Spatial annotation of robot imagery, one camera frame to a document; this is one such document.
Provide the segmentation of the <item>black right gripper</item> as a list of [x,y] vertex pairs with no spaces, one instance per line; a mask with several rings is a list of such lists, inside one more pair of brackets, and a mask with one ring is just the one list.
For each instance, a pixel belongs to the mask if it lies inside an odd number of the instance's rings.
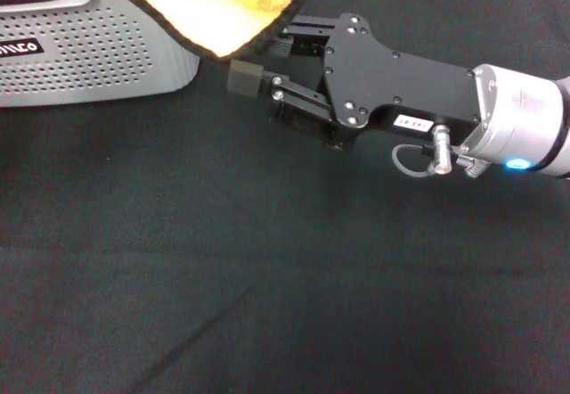
[[296,15],[278,34],[278,55],[320,59],[314,91],[326,97],[333,115],[311,117],[271,103],[271,116],[332,147],[349,147],[370,130],[429,141],[438,125],[448,127],[451,143],[458,145],[476,127],[472,70],[383,45],[361,15]]

